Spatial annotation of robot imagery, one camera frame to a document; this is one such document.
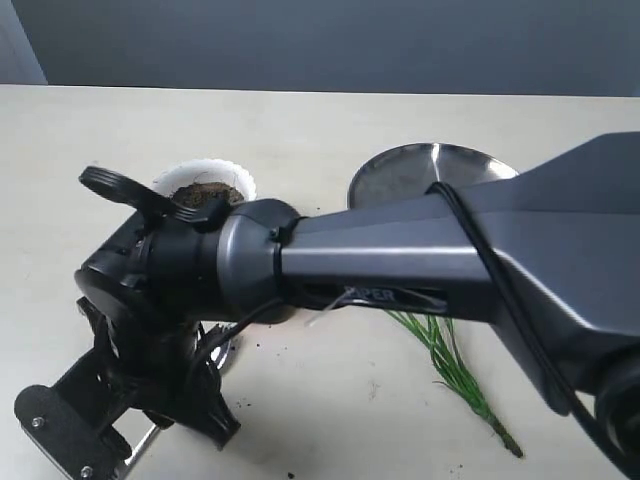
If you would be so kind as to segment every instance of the stainless steel plate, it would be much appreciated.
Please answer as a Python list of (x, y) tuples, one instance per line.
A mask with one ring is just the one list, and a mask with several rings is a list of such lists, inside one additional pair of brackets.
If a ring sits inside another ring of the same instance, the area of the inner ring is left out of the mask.
[(349, 208), (371, 207), (424, 195), (435, 181), (453, 187), (512, 178), (513, 168), (486, 153), (446, 143), (415, 143), (392, 148), (369, 160), (355, 174)]

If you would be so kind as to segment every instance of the black cable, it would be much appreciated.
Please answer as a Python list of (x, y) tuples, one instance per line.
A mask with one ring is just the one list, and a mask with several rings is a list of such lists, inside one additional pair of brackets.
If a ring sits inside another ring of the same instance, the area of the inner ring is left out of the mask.
[(211, 352), (242, 332), (242, 330), (251, 325), (251, 323), (253, 323), (257, 317), (281, 304), (282, 301), (280, 299), (274, 299), (269, 302), (263, 303), (258, 308), (241, 318), (233, 327), (229, 328), (228, 330), (214, 333), (209, 332), (205, 334), (198, 342), (198, 349), (196, 350), (196, 353), (191, 360), (189, 370), (187, 371), (187, 375), (185, 377), (185, 385), (188, 385), (191, 382), (195, 372), (198, 370), (198, 367), (210, 358)]
[(538, 337), (529, 312), (524, 307), (520, 295), (513, 287), (506, 268), (498, 255), (485, 238), (469, 209), (450, 185), (442, 182), (432, 184), (427, 190), (429, 193), (439, 193), (447, 202), (455, 215), (458, 223), (464, 230), (467, 238), (478, 252), (480, 260), (484, 264), (491, 280), (500, 293), (514, 324), (522, 336), (525, 345), (533, 354), (538, 364), (543, 368), (549, 378), (553, 380), (558, 391), (567, 401), (569, 409), (576, 421), (591, 440), (600, 448), (624, 475), (631, 479), (640, 479), (640, 464), (624, 455), (611, 441), (608, 435), (595, 418), (589, 413), (584, 404), (576, 395), (569, 381), (558, 370), (551, 360), (546, 348)]

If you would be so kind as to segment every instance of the table surface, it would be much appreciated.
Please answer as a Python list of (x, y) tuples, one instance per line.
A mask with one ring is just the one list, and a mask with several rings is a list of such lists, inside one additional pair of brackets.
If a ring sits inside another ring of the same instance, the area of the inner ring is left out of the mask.
[[(460, 144), (524, 171), (625, 130), (640, 130), (640, 99), (0, 87), (0, 476), (59, 475), (13, 401), (90, 347), (72, 273), (129, 210), (81, 187), (86, 165), (149, 183), (184, 160), (225, 158), (252, 173), (260, 197), (316, 215), (343, 209), (357, 168), (397, 145)], [(487, 326), (460, 325), (464, 355), (525, 460), (433, 383), (424, 348), (383, 313), (346, 308), (307, 327), (310, 315), (244, 334), (223, 381), (243, 427), (222, 452), (174, 427), (131, 478), (620, 478), (571, 418), (546, 408)], [(141, 418), (119, 422), (132, 442)]]

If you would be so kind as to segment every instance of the green plant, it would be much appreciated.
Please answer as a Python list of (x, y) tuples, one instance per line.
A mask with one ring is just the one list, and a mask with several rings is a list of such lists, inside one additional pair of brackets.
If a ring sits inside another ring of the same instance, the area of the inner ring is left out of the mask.
[(398, 323), (406, 327), (420, 340), (431, 354), (433, 366), (442, 377), (440, 383), (459, 395), (500, 437), (506, 449), (516, 457), (522, 458), (522, 449), (507, 432), (506, 428), (491, 410), (478, 382), (467, 369), (458, 345), (456, 344), (453, 321), (450, 318), (438, 318), (423, 315), (421, 322), (412, 313), (387, 312)]

